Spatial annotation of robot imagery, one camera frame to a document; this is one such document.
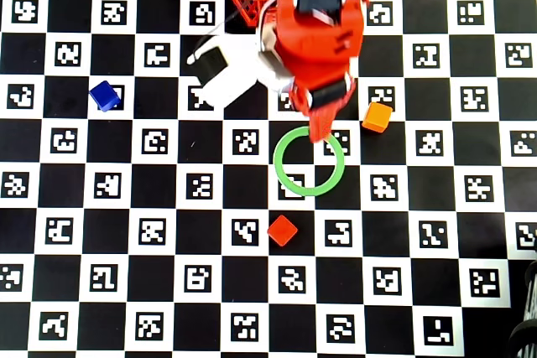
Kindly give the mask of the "red gripper black motor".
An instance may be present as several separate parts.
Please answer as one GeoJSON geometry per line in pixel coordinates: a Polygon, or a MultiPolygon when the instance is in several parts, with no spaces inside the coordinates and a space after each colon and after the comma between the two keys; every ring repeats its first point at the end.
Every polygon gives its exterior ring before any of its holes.
{"type": "Polygon", "coordinates": [[[337,113],[348,103],[356,90],[357,80],[346,73],[339,80],[314,90],[289,85],[289,99],[295,111],[309,117],[309,137],[312,143],[326,140],[337,113]]]}

